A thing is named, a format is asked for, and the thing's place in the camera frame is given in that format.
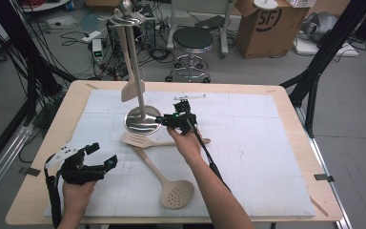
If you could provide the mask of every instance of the forearm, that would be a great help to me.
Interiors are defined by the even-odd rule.
[[[76,229],[81,218],[81,214],[64,214],[57,229]]]
[[[189,165],[216,229],[254,228],[243,207],[203,159]]]

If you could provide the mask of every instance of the human hand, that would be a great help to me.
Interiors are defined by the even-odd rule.
[[[87,182],[83,185],[69,184],[64,181],[62,193],[64,195],[64,216],[58,228],[76,228],[86,207],[91,200],[94,185],[97,181]]]
[[[174,128],[167,128],[169,135],[176,142],[177,150],[185,158],[188,164],[191,162],[199,160],[201,157],[200,150],[201,145],[198,142],[197,137],[192,131],[187,132],[185,135],[179,134]]]

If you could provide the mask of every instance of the round metal base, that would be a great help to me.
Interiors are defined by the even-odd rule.
[[[136,107],[126,114],[124,125],[130,132],[150,135],[156,132],[161,124],[155,123],[156,117],[162,114],[152,106],[145,106],[145,117],[141,118],[141,109]]]

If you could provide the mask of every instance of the wooden spatula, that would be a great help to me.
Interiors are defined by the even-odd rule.
[[[130,62],[129,50],[127,48],[126,30],[124,27],[117,27],[118,37],[120,39],[121,49],[124,53],[124,59],[126,62],[127,72],[129,73],[129,82],[124,86],[121,91],[121,101],[126,102],[130,99],[137,97],[137,91],[135,86],[134,74],[132,72],[132,64]],[[139,80],[142,93],[145,92],[145,84],[141,79]]]
[[[140,147],[140,148],[149,148],[152,146],[176,145],[176,143],[174,141],[162,141],[162,142],[152,141],[149,137],[147,137],[145,135],[139,135],[139,134],[134,134],[134,133],[130,133],[130,132],[124,133],[121,140],[127,144],[130,144],[130,145],[133,145],[136,147]],[[202,140],[203,140],[204,144],[208,144],[211,142],[211,140],[208,138],[202,138]]]

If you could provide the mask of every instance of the slotted spoon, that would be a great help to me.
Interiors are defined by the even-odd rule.
[[[132,146],[132,149],[150,166],[162,182],[160,201],[163,206],[170,209],[178,209],[186,206],[192,200],[194,195],[194,186],[191,182],[184,179],[177,181],[167,180],[154,166],[147,155],[145,155],[141,148]]]
[[[176,143],[174,141],[152,141],[149,137],[145,136],[145,135],[139,135],[139,134],[134,134],[134,133],[130,133],[130,132],[126,132],[123,134],[123,137],[121,139],[123,142],[133,145],[133,146],[137,146],[140,148],[149,148],[152,146],[173,146],[176,145]],[[204,144],[208,144],[211,142],[211,140],[209,138],[202,138]]]

